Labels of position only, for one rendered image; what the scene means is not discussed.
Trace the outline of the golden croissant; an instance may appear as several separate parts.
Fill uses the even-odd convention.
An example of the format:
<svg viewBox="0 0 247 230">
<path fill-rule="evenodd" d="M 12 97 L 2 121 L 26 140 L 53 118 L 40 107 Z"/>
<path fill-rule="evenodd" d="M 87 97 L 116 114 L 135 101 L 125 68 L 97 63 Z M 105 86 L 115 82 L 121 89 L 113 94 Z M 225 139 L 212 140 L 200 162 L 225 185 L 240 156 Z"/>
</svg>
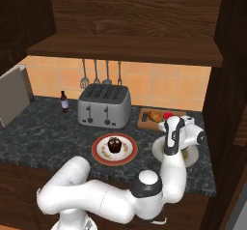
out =
<svg viewBox="0 0 247 230">
<path fill-rule="evenodd" d="M 160 123 L 160 122 L 163 121 L 162 116 L 161 116 L 158 112 L 155 112 L 155 111 L 149 111 L 149 112 L 148 112 L 148 117 L 149 117 L 152 121 L 154 121 L 154 122 L 156 122 L 156 123 Z"/>
</svg>

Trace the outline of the wooden cutting board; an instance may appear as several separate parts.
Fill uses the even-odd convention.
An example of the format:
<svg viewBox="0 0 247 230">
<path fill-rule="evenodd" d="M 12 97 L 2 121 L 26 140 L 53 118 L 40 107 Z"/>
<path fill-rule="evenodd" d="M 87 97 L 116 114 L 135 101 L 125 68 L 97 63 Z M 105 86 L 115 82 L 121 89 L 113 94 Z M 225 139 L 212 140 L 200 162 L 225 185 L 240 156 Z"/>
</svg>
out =
<svg viewBox="0 0 247 230">
<path fill-rule="evenodd" d="M 149 117 L 144 118 L 144 114 L 148 114 L 150 111 L 157 112 L 160 116 L 163 116 L 166 112 L 173 113 L 176 116 L 186 115 L 185 111 L 175 110 L 175 109 L 161 109 L 161 108 L 146 108 L 142 107 L 139 114 L 139 119 L 137 122 L 137 127 L 139 129 L 150 129 L 159 131 L 158 124 L 151 120 Z"/>
</svg>

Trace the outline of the dark wooden tall cabinet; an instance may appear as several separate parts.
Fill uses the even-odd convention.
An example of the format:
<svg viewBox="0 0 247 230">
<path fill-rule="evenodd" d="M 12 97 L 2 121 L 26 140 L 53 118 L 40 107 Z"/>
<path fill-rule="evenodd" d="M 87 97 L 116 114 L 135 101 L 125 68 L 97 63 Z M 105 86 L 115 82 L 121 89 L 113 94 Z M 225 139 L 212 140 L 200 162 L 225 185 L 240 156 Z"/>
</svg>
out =
<svg viewBox="0 0 247 230">
<path fill-rule="evenodd" d="M 210 73 L 203 108 L 216 195 L 200 230 L 224 230 L 247 169 L 247 0 L 222 0 L 214 35 L 223 62 Z"/>
</svg>

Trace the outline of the plain white plate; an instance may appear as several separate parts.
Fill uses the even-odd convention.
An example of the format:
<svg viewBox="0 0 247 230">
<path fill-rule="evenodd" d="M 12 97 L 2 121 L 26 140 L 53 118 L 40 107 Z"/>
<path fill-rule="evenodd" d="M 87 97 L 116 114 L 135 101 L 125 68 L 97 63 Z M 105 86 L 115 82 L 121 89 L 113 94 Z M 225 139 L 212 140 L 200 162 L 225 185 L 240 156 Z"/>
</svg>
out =
<svg viewBox="0 0 247 230">
<path fill-rule="evenodd" d="M 152 144 L 152 148 L 151 148 L 152 154 L 159 161 L 163 160 L 164 141 L 165 141 L 165 136 L 161 136 L 157 138 Z M 188 146 L 186 149 L 183 149 L 181 153 L 183 155 L 185 167 L 189 167 L 195 164 L 199 158 L 199 150 L 196 145 Z"/>
</svg>

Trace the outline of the chocolate cupcake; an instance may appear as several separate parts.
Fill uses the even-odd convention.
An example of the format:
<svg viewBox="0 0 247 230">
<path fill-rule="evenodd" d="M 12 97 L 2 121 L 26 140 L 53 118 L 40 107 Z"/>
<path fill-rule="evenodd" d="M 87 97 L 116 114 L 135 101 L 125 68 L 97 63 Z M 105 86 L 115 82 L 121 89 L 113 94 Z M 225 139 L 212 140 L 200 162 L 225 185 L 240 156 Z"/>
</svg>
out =
<svg viewBox="0 0 247 230">
<path fill-rule="evenodd" d="M 110 137 L 107 146 L 111 153 L 116 154 L 121 150 L 122 141 L 118 137 Z"/>
</svg>

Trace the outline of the silver four-slot toaster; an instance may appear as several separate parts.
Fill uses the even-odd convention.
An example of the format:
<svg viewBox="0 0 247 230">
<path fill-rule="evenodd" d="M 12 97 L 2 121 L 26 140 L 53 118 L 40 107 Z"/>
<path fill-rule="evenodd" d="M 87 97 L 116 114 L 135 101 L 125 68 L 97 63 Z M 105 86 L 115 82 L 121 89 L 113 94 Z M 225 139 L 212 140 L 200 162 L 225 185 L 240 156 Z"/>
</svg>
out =
<svg viewBox="0 0 247 230">
<path fill-rule="evenodd" d="M 121 129 L 130 113 L 131 98 L 126 86 L 90 84 L 78 99 L 78 122 L 84 126 Z"/>
</svg>

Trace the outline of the hanging metal fork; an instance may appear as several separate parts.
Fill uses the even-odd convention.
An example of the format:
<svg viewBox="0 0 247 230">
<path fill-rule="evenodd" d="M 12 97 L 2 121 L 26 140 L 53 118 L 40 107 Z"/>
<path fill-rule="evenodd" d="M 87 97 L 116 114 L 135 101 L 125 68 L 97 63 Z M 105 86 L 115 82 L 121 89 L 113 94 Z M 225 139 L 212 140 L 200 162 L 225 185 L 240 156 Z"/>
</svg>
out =
<svg viewBox="0 0 247 230">
<path fill-rule="evenodd" d="M 122 62 L 118 61 L 118 85 L 123 85 L 122 82 Z"/>
</svg>

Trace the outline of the red-rimmed plate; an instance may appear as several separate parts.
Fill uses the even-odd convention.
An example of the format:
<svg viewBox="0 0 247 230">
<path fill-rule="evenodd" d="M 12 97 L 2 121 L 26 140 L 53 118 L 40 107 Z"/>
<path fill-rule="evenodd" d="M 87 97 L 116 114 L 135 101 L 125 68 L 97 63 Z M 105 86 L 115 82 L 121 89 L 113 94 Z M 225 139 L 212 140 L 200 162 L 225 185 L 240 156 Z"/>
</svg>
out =
<svg viewBox="0 0 247 230">
<path fill-rule="evenodd" d="M 108 147 L 110 138 L 117 137 L 122 142 L 118 153 L 111 153 Z M 134 160 L 138 153 L 136 141 L 129 135 L 119 132 L 107 133 L 99 137 L 92 145 L 92 155 L 96 161 L 108 166 L 120 166 Z"/>
</svg>

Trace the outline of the hanging metal ladle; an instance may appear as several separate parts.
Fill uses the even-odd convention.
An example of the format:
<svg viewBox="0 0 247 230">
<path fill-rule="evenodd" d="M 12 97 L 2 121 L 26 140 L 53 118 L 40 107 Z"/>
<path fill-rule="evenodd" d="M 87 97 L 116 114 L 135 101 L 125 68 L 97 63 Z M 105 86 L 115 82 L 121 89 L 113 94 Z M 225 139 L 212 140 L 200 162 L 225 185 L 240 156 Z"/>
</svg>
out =
<svg viewBox="0 0 247 230">
<path fill-rule="evenodd" d="M 106 78 L 102 81 L 102 84 L 112 84 L 112 80 L 109 78 L 109 61 L 106 60 Z"/>
</svg>

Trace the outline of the hanging slotted spatula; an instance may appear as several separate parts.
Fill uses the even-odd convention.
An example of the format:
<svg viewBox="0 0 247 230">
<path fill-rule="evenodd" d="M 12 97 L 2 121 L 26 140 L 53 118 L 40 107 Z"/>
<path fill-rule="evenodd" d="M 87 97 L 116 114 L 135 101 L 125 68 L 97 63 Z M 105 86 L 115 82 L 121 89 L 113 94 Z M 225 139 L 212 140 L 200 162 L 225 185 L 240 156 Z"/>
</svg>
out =
<svg viewBox="0 0 247 230">
<path fill-rule="evenodd" d="M 87 74 L 86 74 L 86 63 L 85 63 L 85 60 L 82 60 L 82 67 L 83 67 L 84 76 L 80 80 L 80 87 L 82 89 L 86 89 L 87 86 L 90 84 L 90 80 L 89 80 L 89 78 L 87 77 Z"/>
</svg>

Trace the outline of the dark glass bottle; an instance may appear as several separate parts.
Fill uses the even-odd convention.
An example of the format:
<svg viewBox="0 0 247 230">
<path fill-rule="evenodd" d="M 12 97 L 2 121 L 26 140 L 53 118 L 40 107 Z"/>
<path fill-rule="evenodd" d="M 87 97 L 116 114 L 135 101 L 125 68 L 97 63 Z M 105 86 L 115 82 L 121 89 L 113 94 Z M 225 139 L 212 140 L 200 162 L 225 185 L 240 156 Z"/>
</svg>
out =
<svg viewBox="0 0 247 230">
<path fill-rule="evenodd" d="M 61 106 L 62 106 L 62 110 L 64 113 L 69 113 L 69 102 L 68 102 L 68 98 L 65 95 L 65 91 L 61 91 Z"/>
</svg>

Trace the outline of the grey open door panel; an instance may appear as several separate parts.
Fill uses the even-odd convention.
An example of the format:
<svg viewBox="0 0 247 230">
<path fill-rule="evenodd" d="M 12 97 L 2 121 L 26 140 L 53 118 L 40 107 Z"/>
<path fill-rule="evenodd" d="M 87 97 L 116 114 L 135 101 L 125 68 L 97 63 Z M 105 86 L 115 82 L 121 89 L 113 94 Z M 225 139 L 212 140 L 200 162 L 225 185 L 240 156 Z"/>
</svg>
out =
<svg viewBox="0 0 247 230">
<path fill-rule="evenodd" d="M 15 65 L 0 76 L 0 126 L 6 127 L 34 99 L 24 65 Z"/>
</svg>

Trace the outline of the dark wooden base cabinets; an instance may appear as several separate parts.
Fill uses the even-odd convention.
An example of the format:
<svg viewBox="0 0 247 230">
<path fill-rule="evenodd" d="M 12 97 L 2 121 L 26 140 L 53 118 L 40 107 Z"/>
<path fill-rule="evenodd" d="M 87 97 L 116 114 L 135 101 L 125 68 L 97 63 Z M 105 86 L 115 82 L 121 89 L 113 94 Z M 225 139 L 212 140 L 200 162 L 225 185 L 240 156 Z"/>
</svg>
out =
<svg viewBox="0 0 247 230">
<path fill-rule="evenodd" d="M 19 230 L 50 230 L 58 216 L 44 215 L 36 203 L 36 191 L 54 174 L 53 171 L 0 163 L 0 230 L 5 226 Z M 154 225 L 137 216 L 128 224 L 119 224 L 90 214 L 98 230 L 200 230 L 210 197 L 185 193 L 177 204 L 164 207 Z"/>
</svg>

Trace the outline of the dark wooden wall cabinet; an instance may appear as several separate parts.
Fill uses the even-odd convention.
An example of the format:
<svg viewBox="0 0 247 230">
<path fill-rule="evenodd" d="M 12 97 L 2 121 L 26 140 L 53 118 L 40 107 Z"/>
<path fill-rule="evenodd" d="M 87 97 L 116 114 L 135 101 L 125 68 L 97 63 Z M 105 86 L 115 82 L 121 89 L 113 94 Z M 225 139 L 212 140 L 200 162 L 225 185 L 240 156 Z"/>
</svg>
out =
<svg viewBox="0 0 247 230">
<path fill-rule="evenodd" d="M 220 67 L 223 0 L 0 0 L 24 55 Z"/>
</svg>

